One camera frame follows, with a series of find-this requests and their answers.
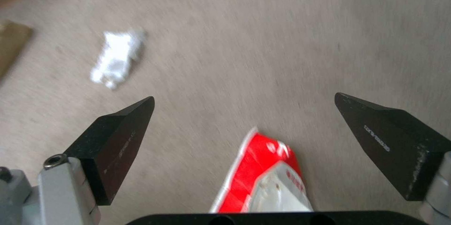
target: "white plastic bag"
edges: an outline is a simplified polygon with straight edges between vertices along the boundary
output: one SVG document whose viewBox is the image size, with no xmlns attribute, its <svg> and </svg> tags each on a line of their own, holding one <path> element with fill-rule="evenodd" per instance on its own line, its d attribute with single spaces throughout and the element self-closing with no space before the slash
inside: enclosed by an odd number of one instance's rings
<svg viewBox="0 0 451 225">
<path fill-rule="evenodd" d="M 105 44 L 97 64 L 91 70 L 91 81 L 103 83 L 113 90 L 128 77 L 132 59 L 138 60 L 138 53 L 146 35 L 142 30 L 104 32 L 104 35 Z"/>
</svg>

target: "floor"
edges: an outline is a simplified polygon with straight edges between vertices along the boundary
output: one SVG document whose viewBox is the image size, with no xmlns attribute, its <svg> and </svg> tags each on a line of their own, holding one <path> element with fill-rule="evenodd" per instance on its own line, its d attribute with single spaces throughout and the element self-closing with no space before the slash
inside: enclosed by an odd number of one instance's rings
<svg viewBox="0 0 451 225">
<path fill-rule="evenodd" d="M 291 145 L 316 210 L 417 217 L 334 105 L 403 108 L 451 137 L 451 0 L 21 0 L 34 38 L 0 84 L 0 164 L 32 183 L 96 117 L 154 96 L 140 152 L 102 224 L 207 212 L 253 126 Z M 116 91 L 89 80 L 103 31 L 148 31 Z"/>
</svg>

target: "red and white wrapper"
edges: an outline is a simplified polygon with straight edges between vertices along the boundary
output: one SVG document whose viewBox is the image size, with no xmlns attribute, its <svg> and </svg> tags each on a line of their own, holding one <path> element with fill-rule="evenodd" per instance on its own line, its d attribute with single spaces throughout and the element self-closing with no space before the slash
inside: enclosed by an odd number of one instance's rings
<svg viewBox="0 0 451 225">
<path fill-rule="evenodd" d="M 294 152 L 253 128 L 243 140 L 210 213 L 312 210 Z"/>
</svg>

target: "crumpled paper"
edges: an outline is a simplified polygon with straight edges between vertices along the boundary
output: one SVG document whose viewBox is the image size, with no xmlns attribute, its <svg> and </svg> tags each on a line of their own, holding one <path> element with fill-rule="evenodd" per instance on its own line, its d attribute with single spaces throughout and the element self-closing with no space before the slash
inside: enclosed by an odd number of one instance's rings
<svg viewBox="0 0 451 225">
<path fill-rule="evenodd" d="M 111 90 L 125 81 L 133 61 L 138 61 L 138 53 L 145 40 L 143 30 L 129 32 L 104 32 L 105 44 L 97 64 L 91 70 L 91 81 L 103 83 Z"/>
</svg>

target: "bolt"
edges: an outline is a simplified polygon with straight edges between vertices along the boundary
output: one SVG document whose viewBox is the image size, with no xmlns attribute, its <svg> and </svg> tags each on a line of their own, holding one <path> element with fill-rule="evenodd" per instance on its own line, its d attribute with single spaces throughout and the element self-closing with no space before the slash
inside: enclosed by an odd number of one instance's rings
<svg viewBox="0 0 451 225">
<path fill-rule="evenodd" d="M 12 179 L 11 171 L 7 167 L 0 167 L 0 180 L 9 183 Z"/>
<path fill-rule="evenodd" d="M 66 154 L 55 154 L 47 158 L 43 166 L 45 170 L 49 170 L 66 162 L 69 162 Z"/>
</svg>

